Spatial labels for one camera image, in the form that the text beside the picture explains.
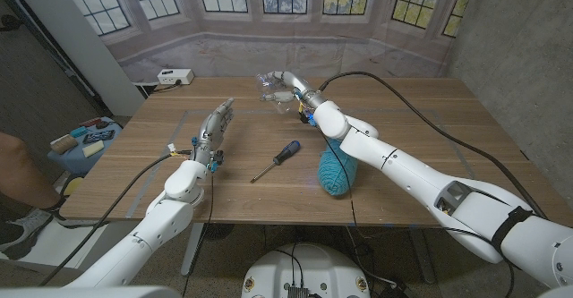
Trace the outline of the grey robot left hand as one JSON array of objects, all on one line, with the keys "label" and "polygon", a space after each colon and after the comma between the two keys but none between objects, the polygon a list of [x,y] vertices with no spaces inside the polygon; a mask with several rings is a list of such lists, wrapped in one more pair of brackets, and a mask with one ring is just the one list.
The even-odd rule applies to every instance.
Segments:
[{"label": "grey robot left hand", "polygon": [[221,146],[225,131],[233,119],[234,98],[229,98],[218,106],[202,122],[197,136],[197,145],[190,156],[191,160],[207,165],[211,160],[211,154]]}]

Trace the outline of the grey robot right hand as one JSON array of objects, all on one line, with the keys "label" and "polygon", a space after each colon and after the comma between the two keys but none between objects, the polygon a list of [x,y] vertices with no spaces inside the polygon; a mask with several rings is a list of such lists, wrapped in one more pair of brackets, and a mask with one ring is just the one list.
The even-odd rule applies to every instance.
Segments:
[{"label": "grey robot right hand", "polygon": [[327,99],[303,78],[291,72],[273,71],[256,76],[259,100],[271,103],[281,114],[296,108],[295,102],[315,109]]}]

